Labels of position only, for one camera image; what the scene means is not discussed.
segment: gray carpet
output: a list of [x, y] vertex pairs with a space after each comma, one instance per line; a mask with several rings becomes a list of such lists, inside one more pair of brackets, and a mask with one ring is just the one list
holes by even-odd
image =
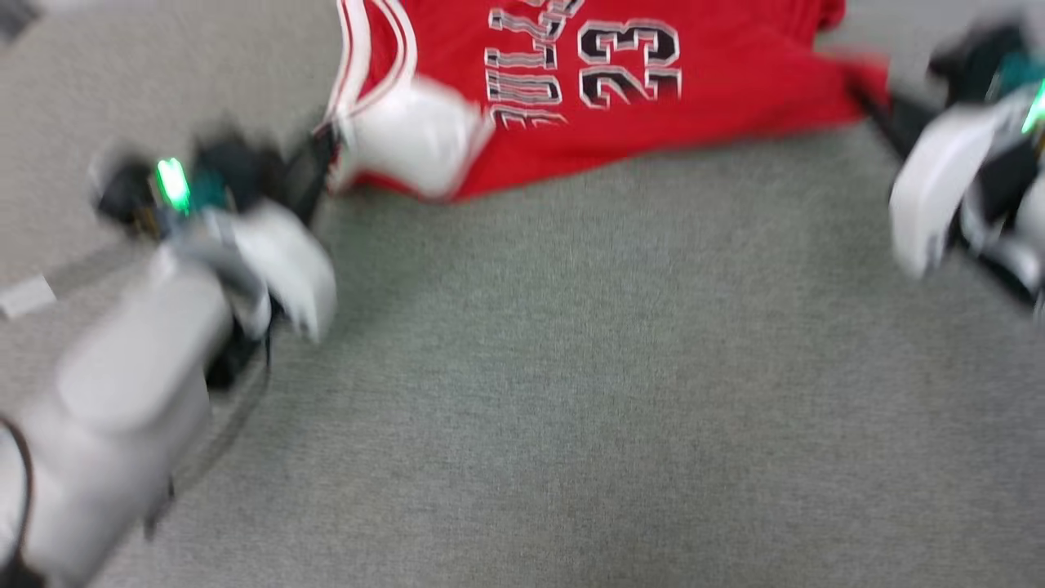
[[[103, 139], [185, 155], [325, 100], [332, 0], [144, 4], [0, 56], [0, 283], [115, 239], [83, 195]], [[988, 2], [852, 4], [827, 42], [921, 83]], [[218, 442], [253, 408], [238, 439], [98, 586], [1045, 586], [1042, 331], [960, 258], [901, 275], [895, 172], [856, 127], [330, 203], [329, 340], [277, 338], [215, 407]], [[0, 327], [0, 407], [130, 273]]]

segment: black cable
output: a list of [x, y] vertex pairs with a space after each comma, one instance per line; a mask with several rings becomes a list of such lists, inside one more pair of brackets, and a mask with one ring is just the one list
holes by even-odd
[[889, 145], [892, 146], [892, 150], [897, 154], [897, 157], [901, 161], [906, 160], [911, 150], [914, 149], [916, 137], [912, 140], [910, 137], [905, 136], [893, 123], [889, 110], [879, 103], [862, 85], [851, 83], [850, 93], [859, 102], [860, 107], [863, 108], [872, 121], [875, 122], [875, 125], [878, 126], [879, 132], [889, 142]]
[[11, 42], [40, 18], [40, 10], [26, 0], [0, 2], [0, 41]]
[[18, 530], [10, 559], [4, 562], [3, 571], [0, 572], [0, 588], [6, 588], [7, 586], [16, 586], [21, 574], [25, 573], [24, 564], [22, 563], [22, 547], [25, 546], [25, 536], [29, 530], [29, 513], [32, 512], [33, 470], [32, 457], [29, 455], [29, 443], [26, 441], [22, 430], [18, 428], [18, 425], [14, 421], [2, 415], [0, 415], [0, 427], [10, 432], [11, 439], [15, 440], [15, 446], [18, 448], [18, 453], [22, 457], [22, 467], [25, 469], [25, 502], [22, 504], [22, 524]]
[[264, 370], [266, 374], [272, 373], [272, 326], [275, 322], [269, 323], [269, 329], [264, 332]]
[[281, 198], [277, 199], [306, 227], [323, 194], [326, 193], [327, 174], [339, 149], [333, 126], [329, 123], [317, 128], [298, 144], [286, 160]]

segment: green led light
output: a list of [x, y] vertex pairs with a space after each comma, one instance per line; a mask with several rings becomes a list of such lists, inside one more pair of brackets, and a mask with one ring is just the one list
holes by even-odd
[[190, 203], [189, 181], [185, 177], [182, 163], [175, 158], [160, 160], [156, 164], [156, 179], [159, 181], [163, 197], [170, 203], [170, 206], [187, 213]]
[[1027, 113], [1027, 119], [1023, 121], [1024, 135], [1038, 124], [1042, 115], [1045, 115], [1045, 81], [1038, 88], [1038, 95], [1035, 96], [1035, 101], [1030, 103], [1030, 112]]

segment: white robotic hand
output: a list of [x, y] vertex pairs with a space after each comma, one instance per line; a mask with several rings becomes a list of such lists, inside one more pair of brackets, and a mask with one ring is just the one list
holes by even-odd
[[1034, 92], [995, 105], [958, 104], [922, 133], [892, 186], [892, 251], [900, 265], [923, 277], [939, 264], [951, 224], [992, 155], [1023, 139]]
[[226, 220], [222, 238], [201, 222], [161, 244], [143, 282], [22, 408], [34, 481], [24, 538], [27, 472], [0, 429], [0, 554], [18, 551], [26, 572], [14, 586], [87, 585], [127, 530], [168, 500], [175, 466], [210, 419], [208, 367], [234, 325], [264, 336], [270, 292], [312, 340], [329, 329], [333, 267], [302, 221], [275, 203]]

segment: basketball jersey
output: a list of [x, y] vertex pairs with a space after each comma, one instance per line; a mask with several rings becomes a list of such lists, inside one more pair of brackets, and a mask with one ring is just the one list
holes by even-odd
[[813, 52], [843, 15], [844, 0], [368, 0], [359, 93], [413, 58], [409, 74], [481, 113], [485, 126], [468, 122], [459, 141], [456, 180], [440, 184], [463, 199], [652, 149], [856, 120], [847, 85], [884, 100], [887, 72]]

